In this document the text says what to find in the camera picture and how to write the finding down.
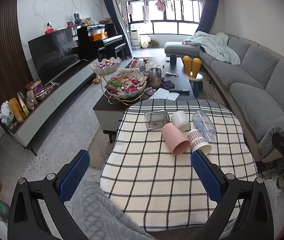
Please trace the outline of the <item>pink plastic cup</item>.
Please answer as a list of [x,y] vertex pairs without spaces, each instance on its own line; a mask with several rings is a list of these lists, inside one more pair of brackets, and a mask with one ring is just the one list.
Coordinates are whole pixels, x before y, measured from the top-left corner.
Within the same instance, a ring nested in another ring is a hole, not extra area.
[[168,123],[161,130],[164,141],[173,155],[181,155],[190,147],[189,139],[174,124]]

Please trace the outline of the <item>brown patterned paper cup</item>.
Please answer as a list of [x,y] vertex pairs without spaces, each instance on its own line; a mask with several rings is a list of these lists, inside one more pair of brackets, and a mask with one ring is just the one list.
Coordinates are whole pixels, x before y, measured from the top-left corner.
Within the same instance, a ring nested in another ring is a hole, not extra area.
[[190,130],[188,132],[187,138],[190,141],[191,153],[200,150],[205,155],[208,155],[211,152],[212,146],[205,140],[199,130]]

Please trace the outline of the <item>black cup on table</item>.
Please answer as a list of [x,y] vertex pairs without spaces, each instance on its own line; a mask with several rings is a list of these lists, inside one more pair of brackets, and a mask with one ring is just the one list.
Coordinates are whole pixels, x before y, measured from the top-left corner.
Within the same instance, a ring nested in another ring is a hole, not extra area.
[[175,66],[177,62],[177,56],[176,55],[170,55],[170,65]]

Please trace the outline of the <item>grey knitted blanket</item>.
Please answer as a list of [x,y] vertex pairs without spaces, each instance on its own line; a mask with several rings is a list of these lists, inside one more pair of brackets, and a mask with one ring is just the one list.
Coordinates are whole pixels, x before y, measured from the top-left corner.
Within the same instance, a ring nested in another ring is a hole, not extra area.
[[72,217],[87,239],[154,239],[125,215],[94,181],[80,182],[72,198]]

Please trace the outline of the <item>white low tv cabinet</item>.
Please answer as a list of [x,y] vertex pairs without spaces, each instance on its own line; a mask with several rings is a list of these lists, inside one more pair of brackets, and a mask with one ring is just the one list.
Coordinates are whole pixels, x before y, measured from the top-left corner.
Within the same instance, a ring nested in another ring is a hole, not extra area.
[[23,148],[30,150],[33,154],[37,154],[32,147],[33,137],[61,103],[77,93],[89,80],[93,79],[95,73],[91,68],[91,64],[96,62],[97,59],[91,62],[81,60],[51,82],[54,84],[53,91],[36,105],[35,110],[31,111],[26,120],[11,133],[11,136]]

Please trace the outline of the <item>checkered cream table cloth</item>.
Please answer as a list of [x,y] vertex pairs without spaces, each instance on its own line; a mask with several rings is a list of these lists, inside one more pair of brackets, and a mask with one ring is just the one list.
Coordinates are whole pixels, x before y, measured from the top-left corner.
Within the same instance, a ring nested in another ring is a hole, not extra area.
[[204,111],[217,132],[209,160],[241,180],[253,181],[258,175],[240,122],[226,107],[207,100],[164,99],[130,106],[118,122],[100,186],[124,214],[148,232],[202,225],[216,207],[191,166],[190,152],[173,155],[161,132],[146,128],[145,113],[162,109],[169,114],[184,111],[189,118]]

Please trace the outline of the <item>clear grey square glass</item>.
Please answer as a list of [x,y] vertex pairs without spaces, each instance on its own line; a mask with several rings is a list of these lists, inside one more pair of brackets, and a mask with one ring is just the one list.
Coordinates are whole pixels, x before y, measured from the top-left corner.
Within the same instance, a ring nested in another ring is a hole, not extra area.
[[144,117],[146,128],[149,131],[161,129],[164,125],[170,123],[170,116],[165,110],[147,112]]

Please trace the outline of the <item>white paper sheets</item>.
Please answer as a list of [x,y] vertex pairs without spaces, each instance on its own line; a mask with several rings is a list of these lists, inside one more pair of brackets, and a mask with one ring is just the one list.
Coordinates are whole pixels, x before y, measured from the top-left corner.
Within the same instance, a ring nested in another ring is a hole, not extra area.
[[168,90],[159,88],[151,97],[150,99],[165,99],[165,100],[172,100],[176,101],[179,97],[178,93],[169,92]]

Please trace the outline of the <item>black coffee table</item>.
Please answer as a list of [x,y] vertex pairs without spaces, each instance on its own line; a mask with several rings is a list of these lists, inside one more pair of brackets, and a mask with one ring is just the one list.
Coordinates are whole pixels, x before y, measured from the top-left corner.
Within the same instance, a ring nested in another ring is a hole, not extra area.
[[[177,58],[176,64],[173,66],[169,61],[169,57],[151,57],[150,60],[155,62],[159,68],[162,69],[162,75],[165,80],[170,80],[175,89],[184,89],[185,92],[179,94],[178,101],[194,100],[194,94],[190,85],[188,76],[184,70],[183,61],[180,57]],[[99,125],[104,134],[109,135],[109,141],[113,142],[116,135],[117,124],[123,113],[129,106],[138,103],[139,101],[147,100],[149,96],[145,94],[138,94],[122,102],[109,94],[103,94],[93,110],[98,119]]]

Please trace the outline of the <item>two-tier candy bowl stand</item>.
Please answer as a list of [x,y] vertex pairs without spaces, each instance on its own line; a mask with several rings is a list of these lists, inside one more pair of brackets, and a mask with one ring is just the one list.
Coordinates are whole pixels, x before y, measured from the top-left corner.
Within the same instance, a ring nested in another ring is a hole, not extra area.
[[108,103],[132,105],[144,95],[147,76],[137,68],[121,68],[121,59],[111,57],[91,64],[91,68],[101,81],[101,89]]

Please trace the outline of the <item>black flat screen television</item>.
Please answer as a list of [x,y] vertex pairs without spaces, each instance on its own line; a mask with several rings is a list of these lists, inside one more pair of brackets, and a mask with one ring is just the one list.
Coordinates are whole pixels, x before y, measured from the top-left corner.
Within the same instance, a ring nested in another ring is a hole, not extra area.
[[34,66],[42,84],[47,84],[80,61],[72,30],[60,29],[28,41]]

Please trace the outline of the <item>glass jar of nuts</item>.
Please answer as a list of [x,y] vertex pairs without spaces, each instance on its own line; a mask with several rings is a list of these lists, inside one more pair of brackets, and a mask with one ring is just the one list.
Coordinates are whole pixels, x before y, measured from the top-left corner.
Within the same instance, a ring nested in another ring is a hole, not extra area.
[[152,88],[158,89],[162,85],[162,70],[158,67],[149,69],[149,83]]

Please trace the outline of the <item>black upright piano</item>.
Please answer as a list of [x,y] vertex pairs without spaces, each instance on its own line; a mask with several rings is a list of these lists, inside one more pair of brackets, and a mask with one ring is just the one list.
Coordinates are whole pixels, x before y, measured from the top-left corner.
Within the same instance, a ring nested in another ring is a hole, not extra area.
[[117,34],[113,23],[80,27],[76,33],[80,59],[128,58],[123,35]]

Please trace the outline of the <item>navy blue curtain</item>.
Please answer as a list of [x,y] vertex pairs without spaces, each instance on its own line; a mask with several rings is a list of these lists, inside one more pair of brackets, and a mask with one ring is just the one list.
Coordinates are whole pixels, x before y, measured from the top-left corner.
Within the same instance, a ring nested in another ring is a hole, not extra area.
[[219,0],[203,0],[202,14],[196,32],[209,33],[215,21]]
[[111,17],[116,31],[123,36],[123,40],[126,44],[127,56],[132,57],[131,43],[128,35],[127,28],[125,26],[124,20],[122,18],[122,13],[120,10],[120,5],[118,0],[104,0],[105,7]]

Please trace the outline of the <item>navy blue left curtain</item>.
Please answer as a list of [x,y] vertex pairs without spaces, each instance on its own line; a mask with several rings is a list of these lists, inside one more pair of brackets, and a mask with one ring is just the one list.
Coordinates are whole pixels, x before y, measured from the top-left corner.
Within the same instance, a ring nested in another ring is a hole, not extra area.
[[118,0],[104,0],[105,7],[111,17],[116,31],[123,36],[123,40],[126,44],[127,56],[132,57],[131,43],[128,35],[127,28],[125,26],[124,20],[122,18],[122,13],[120,10],[120,5]]

